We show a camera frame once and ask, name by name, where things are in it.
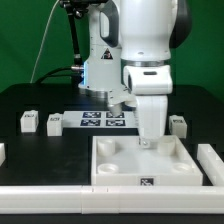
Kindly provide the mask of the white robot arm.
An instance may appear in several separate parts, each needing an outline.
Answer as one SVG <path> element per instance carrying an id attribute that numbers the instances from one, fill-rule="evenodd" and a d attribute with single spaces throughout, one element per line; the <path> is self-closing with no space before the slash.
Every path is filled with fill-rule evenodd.
<path id="1" fill-rule="evenodd" d="M 173 84 L 170 50 L 191 30 L 187 0 L 87 0 L 90 55 L 82 92 L 104 97 L 115 116 L 135 109 L 139 144 L 164 135 Z"/>

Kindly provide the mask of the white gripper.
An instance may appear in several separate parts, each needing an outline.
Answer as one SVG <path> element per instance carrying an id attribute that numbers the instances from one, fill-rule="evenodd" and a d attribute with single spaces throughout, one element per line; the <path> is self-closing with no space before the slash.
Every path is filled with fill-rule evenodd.
<path id="1" fill-rule="evenodd" d="M 149 149 L 151 142 L 164 135 L 168 98 L 162 96 L 137 96 L 136 116 L 138 121 L 139 144 Z"/>

